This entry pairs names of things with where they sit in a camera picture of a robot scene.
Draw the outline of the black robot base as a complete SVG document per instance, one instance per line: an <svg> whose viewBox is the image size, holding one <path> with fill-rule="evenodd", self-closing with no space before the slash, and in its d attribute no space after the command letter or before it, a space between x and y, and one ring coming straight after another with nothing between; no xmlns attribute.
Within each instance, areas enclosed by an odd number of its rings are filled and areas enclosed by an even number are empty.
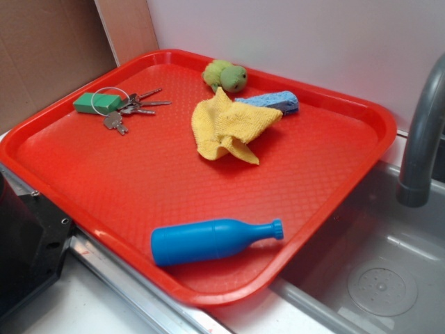
<svg viewBox="0 0 445 334"><path fill-rule="evenodd" d="M19 196L1 176L1 320L60 278L73 229L46 196Z"/></svg>

